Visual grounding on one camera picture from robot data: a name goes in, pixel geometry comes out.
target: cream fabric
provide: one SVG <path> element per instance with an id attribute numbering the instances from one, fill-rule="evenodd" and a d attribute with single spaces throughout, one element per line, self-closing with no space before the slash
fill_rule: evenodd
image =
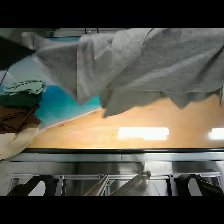
<path id="1" fill-rule="evenodd" d="M 0 134 L 0 160 L 22 152 L 39 133 L 39 125 L 28 124 L 18 134 Z"/>

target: brown fabric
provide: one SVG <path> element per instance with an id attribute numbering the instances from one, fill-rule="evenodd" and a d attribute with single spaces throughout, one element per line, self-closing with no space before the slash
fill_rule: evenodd
<path id="1" fill-rule="evenodd" d="M 0 106 L 0 134 L 18 133 L 23 125 L 33 123 L 40 124 L 40 120 L 34 114 L 39 105 L 29 109 Z"/>

